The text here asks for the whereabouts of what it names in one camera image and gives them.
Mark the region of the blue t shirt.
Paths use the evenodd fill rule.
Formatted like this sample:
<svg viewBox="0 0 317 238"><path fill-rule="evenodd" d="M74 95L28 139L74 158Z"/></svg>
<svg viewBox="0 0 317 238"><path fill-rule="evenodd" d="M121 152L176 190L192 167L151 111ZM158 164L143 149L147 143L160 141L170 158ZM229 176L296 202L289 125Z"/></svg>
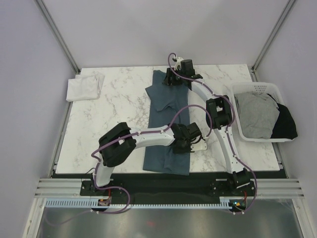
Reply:
<svg viewBox="0 0 317 238"><path fill-rule="evenodd" d="M168 125L176 113L188 105L188 88L184 85L165 85L165 76L160 70L153 71L152 86L146 88L151 101L149 128ZM187 176L190 154L175 154L170 146L146 147L143 170Z"/></svg>

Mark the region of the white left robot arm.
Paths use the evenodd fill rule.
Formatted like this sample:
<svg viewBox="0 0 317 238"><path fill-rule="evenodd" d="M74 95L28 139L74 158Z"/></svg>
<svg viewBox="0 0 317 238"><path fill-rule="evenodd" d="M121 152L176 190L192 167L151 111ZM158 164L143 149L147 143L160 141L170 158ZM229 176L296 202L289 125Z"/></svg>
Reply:
<svg viewBox="0 0 317 238"><path fill-rule="evenodd" d="M206 140L196 123L137 129L121 122L99 139L99 148L91 154L98 160L92 190L98 195L107 193L114 168L124 163L134 150L150 146L167 146L174 154L207 149Z"/></svg>

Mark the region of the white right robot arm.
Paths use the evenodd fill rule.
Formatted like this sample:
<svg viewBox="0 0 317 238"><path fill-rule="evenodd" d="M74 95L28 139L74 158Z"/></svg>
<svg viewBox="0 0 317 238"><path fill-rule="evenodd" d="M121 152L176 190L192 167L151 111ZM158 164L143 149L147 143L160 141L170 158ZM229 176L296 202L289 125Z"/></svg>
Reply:
<svg viewBox="0 0 317 238"><path fill-rule="evenodd" d="M196 93L206 105L206 122L220 142L228 173L227 189L232 195L240 194L251 184L250 169L240 160L236 148L232 124L236 119L233 105L226 95L215 93L195 72L191 59L183 59L175 53L168 55L168 68L163 83L167 86L184 85Z"/></svg>

